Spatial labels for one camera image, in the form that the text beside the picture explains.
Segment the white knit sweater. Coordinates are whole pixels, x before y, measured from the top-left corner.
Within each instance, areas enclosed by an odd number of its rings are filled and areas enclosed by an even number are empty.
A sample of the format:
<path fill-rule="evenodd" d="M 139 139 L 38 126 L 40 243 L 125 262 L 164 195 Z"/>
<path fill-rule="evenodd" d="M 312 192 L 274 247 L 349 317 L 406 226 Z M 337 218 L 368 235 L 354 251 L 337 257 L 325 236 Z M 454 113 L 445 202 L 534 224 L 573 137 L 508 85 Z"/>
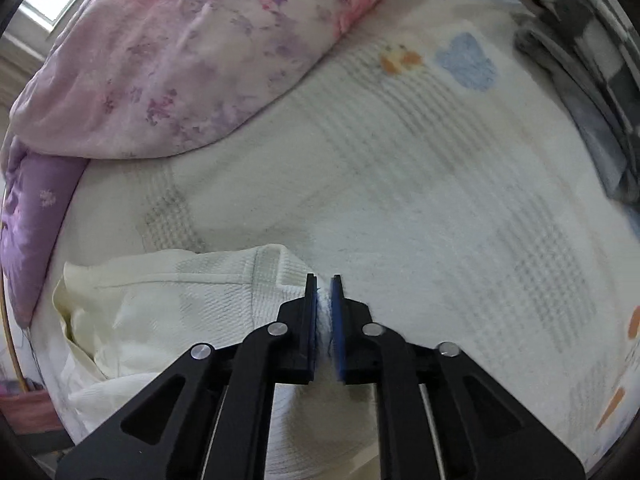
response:
<path fill-rule="evenodd" d="M 51 298 L 67 358 L 51 394 L 68 408 L 63 422 L 73 440 L 84 440 L 194 344 L 226 348 L 273 322 L 281 304 L 303 296 L 308 272 L 275 244 L 66 264 Z M 375 479 L 372 390 L 338 381 L 326 285 L 318 299 L 314 380 L 277 388 L 266 475 Z"/>

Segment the white patterned bed blanket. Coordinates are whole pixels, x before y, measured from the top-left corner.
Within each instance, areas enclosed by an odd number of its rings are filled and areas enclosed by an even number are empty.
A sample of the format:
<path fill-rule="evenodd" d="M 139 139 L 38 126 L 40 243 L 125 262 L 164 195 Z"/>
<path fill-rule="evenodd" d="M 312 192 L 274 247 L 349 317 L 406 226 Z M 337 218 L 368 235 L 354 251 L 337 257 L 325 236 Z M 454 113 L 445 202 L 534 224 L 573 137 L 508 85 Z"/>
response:
<path fill-rule="evenodd" d="M 384 0 L 227 139 L 92 162 L 30 328 L 63 425 L 51 297 L 66 264 L 275 244 L 319 285 L 341 275 L 408 341 L 458 344 L 596 466 L 639 408 L 639 235 L 515 51 L 524 14 L 518 0 Z"/>

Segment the grey folded garment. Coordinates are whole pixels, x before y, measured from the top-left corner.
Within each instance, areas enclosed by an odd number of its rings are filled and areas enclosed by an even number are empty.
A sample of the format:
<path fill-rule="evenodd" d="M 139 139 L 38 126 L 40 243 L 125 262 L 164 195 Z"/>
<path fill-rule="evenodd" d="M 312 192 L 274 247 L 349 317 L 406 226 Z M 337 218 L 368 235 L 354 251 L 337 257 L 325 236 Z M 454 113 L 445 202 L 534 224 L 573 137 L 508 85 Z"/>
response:
<path fill-rule="evenodd" d="M 605 194 L 627 205 L 638 203 L 639 141 L 624 131 L 582 62 L 553 32 L 533 23 L 515 33 L 514 46 L 549 75 L 585 143 Z"/>

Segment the pink purple floral quilt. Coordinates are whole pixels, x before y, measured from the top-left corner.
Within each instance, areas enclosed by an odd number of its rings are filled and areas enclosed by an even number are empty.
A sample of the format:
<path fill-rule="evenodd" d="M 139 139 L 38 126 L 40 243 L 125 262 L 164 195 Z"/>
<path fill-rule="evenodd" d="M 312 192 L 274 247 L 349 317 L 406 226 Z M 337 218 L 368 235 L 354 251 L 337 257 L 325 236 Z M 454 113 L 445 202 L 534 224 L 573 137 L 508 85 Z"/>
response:
<path fill-rule="evenodd" d="M 213 144 L 293 88 L 380 0 L 85 0 L 14 101 L 1 266 L 29 326 L 93 160 Z"/>

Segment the grey white checkered sweater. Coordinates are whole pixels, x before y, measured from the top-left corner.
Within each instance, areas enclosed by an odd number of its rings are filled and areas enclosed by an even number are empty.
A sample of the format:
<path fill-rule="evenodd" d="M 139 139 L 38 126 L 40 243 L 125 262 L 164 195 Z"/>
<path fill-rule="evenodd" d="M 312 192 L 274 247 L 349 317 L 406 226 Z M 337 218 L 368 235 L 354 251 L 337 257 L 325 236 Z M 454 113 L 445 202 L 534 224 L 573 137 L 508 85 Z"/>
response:
<path fill-rule="evenodd" d="M 639 134 L 639 33 L 618 0 L 520 0 L 576 52 L 628 134 Z"/>

